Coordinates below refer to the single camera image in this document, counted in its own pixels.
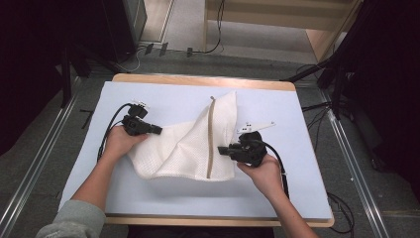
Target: white mesh laundry bag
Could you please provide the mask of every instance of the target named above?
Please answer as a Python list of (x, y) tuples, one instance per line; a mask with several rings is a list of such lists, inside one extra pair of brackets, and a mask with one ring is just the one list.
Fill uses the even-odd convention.
[(150, 134), (133, 147), (128, 156), (141, 178), (218, 181), (235, 176), (234, 163), (221, 156), (217, 148), (232, 143), (237, 121), (236, 92), (209, 102), (195, 122), (163, 127), (160, 135)]

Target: person's left hand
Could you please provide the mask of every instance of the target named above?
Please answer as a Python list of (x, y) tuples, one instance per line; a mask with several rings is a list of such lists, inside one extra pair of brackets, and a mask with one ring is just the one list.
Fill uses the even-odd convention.
[(102, 157), (106, 156), (118, 161), (137, 143), (143, 142), (148, 138), (147, 134), (130, 136), (123, 126), (116, 126), (111, 129)]

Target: gray carpet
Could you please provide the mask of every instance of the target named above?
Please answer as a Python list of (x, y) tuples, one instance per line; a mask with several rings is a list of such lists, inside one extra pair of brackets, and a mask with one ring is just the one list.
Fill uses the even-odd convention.
[[(168, 52), (166, 56), (160, 58), (158, 51), (153, 51), (147, 56), (140, 56), (140, 60), (140, 67), (133, 73), (234, 76), (264, 80), (287, 78), (294, 75), (301, 66), (301, 64), (291, 62), (220, 56), (195, 55), (192, 58), (187, 58), (186, 54), (175, 52)], [(128, 60), (123, 66), (135, 68), (137, 66), (136, 58)], [(82, 87), (75, 105), (10, 237), (34, 237), (37, 231), (49, 224), (56, 214), (60, 193), (87, 133), (87, 129), (81, 129), (87, 114), (79, 110), (93, 110), (104, 81), (112, 79), (112, 74), (102, 66), (93, 63), (92, 67), (93, 72), (90, 78), (82, 79)], [(310, 76), (299, 83), (313, 85), (313, 82), (314, 77)], [(320, 93), (314, 86), (298, 87), (297, 92), (302, 106), (321, 102)], [(8, 199), (19, 185), (53, 123), (60, 101), (61, 95), (59, 94), (25, 131), (15, 147), (0, 158), (1, 211), (5, 209)], [(319, 110), (305, 112), (307, 122), (311, 121), (317, 112)], [(369, 164), (368, 153), (357, 128), (346, 118), (342, 123), (379, 208), (389, 211), (384, 219), (391, 236), (417, 237), (420, 225), (419, 216), (407, 216), (404, 215), (405, 213), (395, 215), (395, 212), (391, 212), (418, 210), (419, 204), (411, 193), (409, 185), (395, 174), (380, 174), (374, 171)], [(318, 140), (316, 154), (327, 190), (338, 195), (351, 207), (356, 218), (355, 237), (374, 237), (337, 138), (327, 118), (320, 126), (318, 139), (316, 134), (317, 126), (314, 126), (310, 130), (310, 135), (314, 143)], [(340, 230), (348, 229), (348, 224), (338, 207), (333, 205), (333, 211), (336, 218), (335, 227)], [(281, 228), (274, 228), (274, 230), (276, 237), (284, 237)], [(315, 231), (322, 237), (350, 237), (349, 234), (340, 235), (328, 228), (316, 228)], [(101, 237), (125, 237), (126, 234), (126, 226), (106, 225)]]

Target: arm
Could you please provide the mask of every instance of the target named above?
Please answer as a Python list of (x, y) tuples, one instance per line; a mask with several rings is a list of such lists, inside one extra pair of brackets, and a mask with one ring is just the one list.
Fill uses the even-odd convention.
[(318, 237), (284, 193), (276, 158), (266, 155), (257, 168), (244, 163), (238, 163), (238, 167), (251, 177), (259, 191), (271, 203), (287, 237)]
[(41, 237), (99, 237), (105, 222), (105, 204), (112, 172), (117, 162), (147, 135), (129, 136), (121, 126), (111, 130), (103, 156), (51, 225), (37, 234)]

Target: sleeve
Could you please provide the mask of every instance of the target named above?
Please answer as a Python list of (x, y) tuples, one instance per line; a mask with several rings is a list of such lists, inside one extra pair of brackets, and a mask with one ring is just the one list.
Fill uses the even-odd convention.
[(97, 206), (79, 200), (67, 201), (52, 224), (43, 227), (36, 238), (99, 237), (105, 214)]

